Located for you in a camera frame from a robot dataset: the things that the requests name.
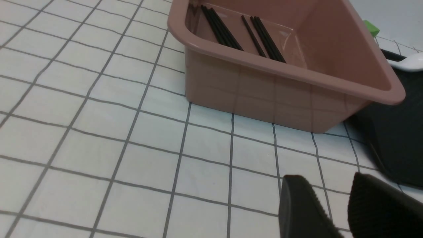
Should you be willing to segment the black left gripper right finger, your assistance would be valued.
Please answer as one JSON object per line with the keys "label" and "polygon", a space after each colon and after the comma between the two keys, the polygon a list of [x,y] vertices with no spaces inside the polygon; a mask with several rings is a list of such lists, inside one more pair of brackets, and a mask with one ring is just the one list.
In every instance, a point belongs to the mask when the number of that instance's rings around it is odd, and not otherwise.
{"label": "black left gripper right finger", "polygon": [[423,205],[376,177],[355,173],[347,208],[355,238],[421,238]]}

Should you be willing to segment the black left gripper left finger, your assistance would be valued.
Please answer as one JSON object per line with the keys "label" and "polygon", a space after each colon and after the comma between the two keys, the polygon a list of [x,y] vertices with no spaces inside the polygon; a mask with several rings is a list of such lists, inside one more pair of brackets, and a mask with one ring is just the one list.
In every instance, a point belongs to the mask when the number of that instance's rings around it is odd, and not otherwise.
{"label": "black left gripper left finger", "polygon": [[279,227],[281,238],[342,238],[311,184],[300,175],[283,177]]}

